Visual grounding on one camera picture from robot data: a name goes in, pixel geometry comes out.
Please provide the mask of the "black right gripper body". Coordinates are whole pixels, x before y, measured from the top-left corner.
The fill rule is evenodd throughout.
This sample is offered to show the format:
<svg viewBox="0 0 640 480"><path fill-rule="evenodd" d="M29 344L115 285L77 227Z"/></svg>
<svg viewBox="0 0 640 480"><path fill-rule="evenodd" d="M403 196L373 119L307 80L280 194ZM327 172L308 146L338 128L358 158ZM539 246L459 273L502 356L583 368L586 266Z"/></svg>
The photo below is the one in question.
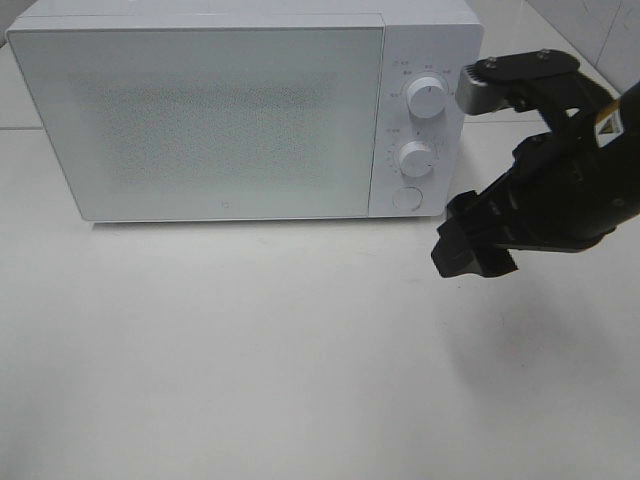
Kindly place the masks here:
<svg viewBox="0 0 640 480"><path fill-rule="evenodd" d="M483 248L580 251L620 222L620 155L600 145L596 123L612 96L582 74L525 84L549 127L525 139L514 164L474 202L474 243Z"/></svg>

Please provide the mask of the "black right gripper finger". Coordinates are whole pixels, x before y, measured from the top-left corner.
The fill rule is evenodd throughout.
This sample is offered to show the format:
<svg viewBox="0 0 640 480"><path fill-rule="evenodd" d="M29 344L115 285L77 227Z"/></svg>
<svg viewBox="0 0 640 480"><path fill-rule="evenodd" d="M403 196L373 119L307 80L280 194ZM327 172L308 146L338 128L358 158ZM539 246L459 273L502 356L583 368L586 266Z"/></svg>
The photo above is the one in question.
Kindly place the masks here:
<svg viewBox="0 0 640 480"><path fill-rule="evenodd" d="M485 235L493 230L491 197L486 192L467 191L447 205L446 235Z"/></svg>
<svg viewBox="0 0 640 480"><path fill-rule="evenodd" d="M443 278L474 274L496 278L517 270L506 249L474 246L457 227L439 228L439 238L431 252L436 269Z"/></svg>

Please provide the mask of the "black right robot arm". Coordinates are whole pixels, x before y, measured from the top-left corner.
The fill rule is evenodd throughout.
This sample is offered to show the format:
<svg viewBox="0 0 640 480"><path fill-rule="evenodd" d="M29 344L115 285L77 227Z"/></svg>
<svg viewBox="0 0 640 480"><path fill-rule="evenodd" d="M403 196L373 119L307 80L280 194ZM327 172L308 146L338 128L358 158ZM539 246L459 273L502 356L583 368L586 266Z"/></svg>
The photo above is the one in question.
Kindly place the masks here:
<svg viewBox="0 0 640 480"><path fill-rule="evenodd" d="M514 250L577 253L639 214L639 88L531 136L509 170L454 197L431 258L441 277L499 277Z"/></svg>

